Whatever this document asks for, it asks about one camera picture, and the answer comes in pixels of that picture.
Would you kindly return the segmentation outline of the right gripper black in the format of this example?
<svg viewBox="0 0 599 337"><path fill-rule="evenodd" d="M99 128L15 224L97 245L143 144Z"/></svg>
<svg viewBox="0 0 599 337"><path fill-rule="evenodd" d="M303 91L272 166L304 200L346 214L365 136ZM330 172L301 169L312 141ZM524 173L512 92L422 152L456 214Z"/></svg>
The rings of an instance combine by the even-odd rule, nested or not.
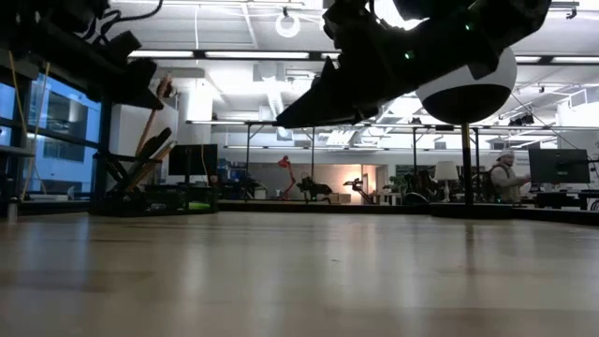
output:
<svg viewBox="0 0 599 337"><path fill-rule="evenodd" d="M463 66L496 68L496 48L472 27L359 29L337 36L339 67L327 57L311 88L284 109L277 126L355 125L383 104Z"/></svg>

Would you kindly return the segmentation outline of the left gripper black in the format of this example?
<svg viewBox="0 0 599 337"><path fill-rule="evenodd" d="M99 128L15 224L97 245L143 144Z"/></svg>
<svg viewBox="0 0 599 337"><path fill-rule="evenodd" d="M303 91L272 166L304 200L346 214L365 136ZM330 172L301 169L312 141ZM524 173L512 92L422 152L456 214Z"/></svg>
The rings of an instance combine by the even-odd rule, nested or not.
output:
<svg viewBox="0 0 599 337"><path fill-rule="evenodd" d="M140 58L122 67L85 42L50 22L18 30L18 45L41 59L57 65L71 76L85 80L89 90L116 104L150 110L164 105L149 89L157 64Z"/></svg>

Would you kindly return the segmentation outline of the orange pencil with red eraser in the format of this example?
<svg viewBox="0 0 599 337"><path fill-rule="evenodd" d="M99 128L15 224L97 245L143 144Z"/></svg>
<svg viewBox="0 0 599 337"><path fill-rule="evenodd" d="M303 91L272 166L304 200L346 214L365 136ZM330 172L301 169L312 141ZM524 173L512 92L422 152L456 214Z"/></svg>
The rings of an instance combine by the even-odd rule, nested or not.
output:
<svg viewBox="0 0 599 337"><path fill-rule="evenodd" d="M163 160L172 151L172 149L174 148L174 146L176 144L177 144L176 140L169 142L152 158L157 158L157 159Z"/></svg>
<svg viewBox="0 0 599 337"><path fill-rule="evenodd" d="M143 131L141 133L141 136L139 138L139 142L138 142L138 146L135 152L136 156L140 156L142 149L144 147L144 144L146 143L146 140L148 138L148 135L150 133L150 129L153 125L153 120L156 116L156 113L159 112L160 110L163 110L164 108L169 108L170 109L170 105L165 102L165 99L169 99L170 95L172 94L172 74L170 72L168 72L164 77L162 77L160 79L160 82L158 83L157 89L156 89L156 96L157 98L160 100L160 102L163 104L163 106L160 109L153 109L147 119L147 122L143 128Z"/></svg>

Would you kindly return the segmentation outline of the black mesh desk organizer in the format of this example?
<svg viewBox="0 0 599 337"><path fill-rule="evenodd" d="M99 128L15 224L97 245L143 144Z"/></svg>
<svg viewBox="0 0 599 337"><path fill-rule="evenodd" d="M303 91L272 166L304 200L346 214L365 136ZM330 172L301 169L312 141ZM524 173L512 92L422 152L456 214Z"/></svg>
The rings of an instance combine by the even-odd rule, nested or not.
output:
<svg viewBox="0 0 599 337"><path fill-rule="evenodd" d="M157 183L155 180L162 163L158 164L132 192L125 192L134 172L148 159L112 154L108 151L96 153L94 160L105 170L106 181L105 186L95 192L90 213L114 217L143 217L217 212L213 189L210 187ZM190 202L209 203L212 208L189 210Z"/></svg>

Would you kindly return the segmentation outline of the red desk lamp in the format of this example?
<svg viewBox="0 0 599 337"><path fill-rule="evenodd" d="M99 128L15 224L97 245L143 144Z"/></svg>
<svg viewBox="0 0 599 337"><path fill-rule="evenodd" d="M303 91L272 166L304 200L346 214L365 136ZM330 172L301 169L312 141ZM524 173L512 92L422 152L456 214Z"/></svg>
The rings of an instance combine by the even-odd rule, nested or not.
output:
<svg viewBox="0 0 599 337"><path fill-rule="evenodd" d="M289 200L291 190L294 188L294 186L296 184L296 178L295 178L295 175L293 172L292 164L291 164L291 161L289 160L289 157L287 155L284 155L283 158L278 161L278 165L282 169L287 169L289 179L290 179L290 184L285 189L285 191L281 194L280 199Z"/></svg>

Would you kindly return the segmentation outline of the black monitor on stand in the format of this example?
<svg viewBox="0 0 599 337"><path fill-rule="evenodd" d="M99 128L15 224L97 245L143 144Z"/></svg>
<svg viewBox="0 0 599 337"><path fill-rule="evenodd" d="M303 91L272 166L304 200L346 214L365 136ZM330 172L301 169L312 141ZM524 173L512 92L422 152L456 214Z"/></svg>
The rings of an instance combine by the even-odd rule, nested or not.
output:
<svg viewBox="0 0 599 337"><path fill-rule="evenodd" d="M176 145L168 156L168 176L186 184L218 182L218 145Z"/></svg>

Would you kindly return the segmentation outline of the ceiling light strip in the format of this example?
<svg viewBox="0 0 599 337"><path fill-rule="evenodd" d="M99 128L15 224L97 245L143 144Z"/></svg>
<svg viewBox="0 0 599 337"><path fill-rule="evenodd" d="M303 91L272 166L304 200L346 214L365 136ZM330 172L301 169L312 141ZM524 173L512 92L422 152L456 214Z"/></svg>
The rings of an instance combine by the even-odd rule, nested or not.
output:
<svg viewBox="0 0 599 337"><path fill-rule="evenodd" d="M208 59L307 60L310 58L310 53L301 51L206 51L205 57Z"/></svg>
<svg viewBox="0 0 599 337"><path fill-rule="evenodd" d="M599 65L599 56L556 56L551 60L551 63L560 65Z"/></svg>

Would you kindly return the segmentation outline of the white shade table lamp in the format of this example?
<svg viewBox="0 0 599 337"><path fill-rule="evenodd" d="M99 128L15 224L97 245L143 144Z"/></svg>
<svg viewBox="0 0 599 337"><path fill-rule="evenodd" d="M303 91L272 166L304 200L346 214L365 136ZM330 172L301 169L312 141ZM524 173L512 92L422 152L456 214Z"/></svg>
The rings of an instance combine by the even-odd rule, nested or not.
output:
<svg viewBox="0 0 599 337"><path fill-rule="evenodd" d="M459 180L458 166L454 161L439 161L435 167L434 180L443 185L443 202L450 201L450 182Z"/></svg>

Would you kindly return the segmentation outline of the white globe lamp black base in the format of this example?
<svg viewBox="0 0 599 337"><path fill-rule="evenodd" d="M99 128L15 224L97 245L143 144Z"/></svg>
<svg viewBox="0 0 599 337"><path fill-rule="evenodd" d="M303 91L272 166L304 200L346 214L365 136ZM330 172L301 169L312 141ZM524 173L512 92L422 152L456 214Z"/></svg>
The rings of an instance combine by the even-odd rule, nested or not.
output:
<svg viewBox="0 0 599 337"><path fill-rule="evenodd" d="M490 117L504 105L514 89L517 74L516 56L511 48L506 48L499 56L497 68L478 80L468 66L463 66L416 89L416 96L430 116L460 127L464 201L439 206L438 215L466 219L484 216L485 208L475 205L470 124Z"/></svg>

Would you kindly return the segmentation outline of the person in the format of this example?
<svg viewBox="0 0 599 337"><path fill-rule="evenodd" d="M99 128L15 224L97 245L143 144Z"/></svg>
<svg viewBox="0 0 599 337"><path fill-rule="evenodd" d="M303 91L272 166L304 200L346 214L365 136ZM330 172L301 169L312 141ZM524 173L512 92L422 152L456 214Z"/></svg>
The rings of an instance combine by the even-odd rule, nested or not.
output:
<svg viewBox="0 0 599 337"><path fill-rule="evenodd" d="M514 152L511 149L504 149L489 171L493 193L502 203L519 203L520 188L531 181L529 174L517 175L514 172L514 163Z"/></svg>

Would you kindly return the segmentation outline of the wide black monitor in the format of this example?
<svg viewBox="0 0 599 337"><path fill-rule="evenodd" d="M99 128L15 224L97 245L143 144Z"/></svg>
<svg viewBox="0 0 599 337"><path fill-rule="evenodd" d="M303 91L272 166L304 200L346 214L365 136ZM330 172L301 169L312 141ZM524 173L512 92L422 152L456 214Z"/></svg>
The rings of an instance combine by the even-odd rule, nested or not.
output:
<svg viewBox="0 0 599 337"><path fill-rule="evenodd" d="M533 183L590 183L586 150L530 149L530 174Z"/></svg>

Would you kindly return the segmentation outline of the black aluminium table frame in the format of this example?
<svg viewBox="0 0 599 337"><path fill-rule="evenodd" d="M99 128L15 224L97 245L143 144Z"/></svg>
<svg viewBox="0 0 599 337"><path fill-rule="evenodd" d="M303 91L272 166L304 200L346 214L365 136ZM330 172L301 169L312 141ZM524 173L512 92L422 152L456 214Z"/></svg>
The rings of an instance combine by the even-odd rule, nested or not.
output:
<svg viewBox="0 0 599 337"><path fill-rule="evenodd" d="M416 206L362 206L362 205L328 205L316 203L282 203L282 202L221 202L216 205L218 212L285 212L285 213L339 213L339 214L374 214L374 215L430 215L434 217L475 219L475 220L529 220L599 227L599 212L550 210L516 207L505 204L465 205L462 203L432 203ZM211 213L211 208L178 211L95 211L90 202L25 202L17 206L17 214L49 215L61 213L88 212L93 215L115 217L144 217L191 215Z"/></svg>

